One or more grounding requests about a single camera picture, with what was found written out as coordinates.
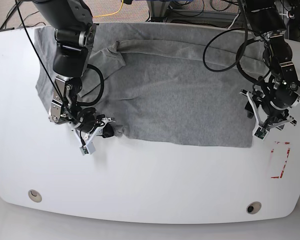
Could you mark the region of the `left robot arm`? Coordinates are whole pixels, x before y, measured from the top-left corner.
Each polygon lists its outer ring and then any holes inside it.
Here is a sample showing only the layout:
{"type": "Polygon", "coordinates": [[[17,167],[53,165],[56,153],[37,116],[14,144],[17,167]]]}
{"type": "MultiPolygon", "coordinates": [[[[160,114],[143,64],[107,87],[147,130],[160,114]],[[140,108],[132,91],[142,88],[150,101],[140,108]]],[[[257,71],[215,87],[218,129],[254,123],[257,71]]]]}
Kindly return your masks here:
{"type": "Polygon", "coordinates": [[[253,87],[242,90],[248,102],[245,106],[249,118],[255,117],[257,127],[253,135],[264,139],[271,129],[283,130],[285,124],[296,125],[289,109],[300,103],[300,80],[292,62],[293,52],[285,41],[286,26],[273,0],[239,0],[239,11],[243,15],[244,42],[238,48],[235,62],[239,73],[253,87]],[[268,72],[255,79],[244,72],[240,60],[246,47],[257,41],[264,44],[262,59],[268,72]]]}

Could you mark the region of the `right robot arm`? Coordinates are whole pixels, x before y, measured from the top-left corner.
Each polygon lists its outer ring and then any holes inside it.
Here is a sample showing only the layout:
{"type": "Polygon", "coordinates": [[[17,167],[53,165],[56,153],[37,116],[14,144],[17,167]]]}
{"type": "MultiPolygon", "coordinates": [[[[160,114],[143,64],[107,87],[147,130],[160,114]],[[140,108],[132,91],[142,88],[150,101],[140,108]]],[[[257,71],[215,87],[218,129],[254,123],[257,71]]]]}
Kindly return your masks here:
{"type": "Polygon", "coordinates": [[[56,40],[52,69],[57,76],[52,84],[50,120],[56,124],[72,124],[79,134],[90,135],[99,130],[103,138],[113,137],[111,119],[97,115],[94,108],[103,95],[105,81],[102,72],[88,63],[97,27],[90,8],[82,0],[35,0],[33,4],[54,27],[56,40]],[[81,78],[86,70],[97,73],[100,90],[95,100],[79,102],[81,78]]]}

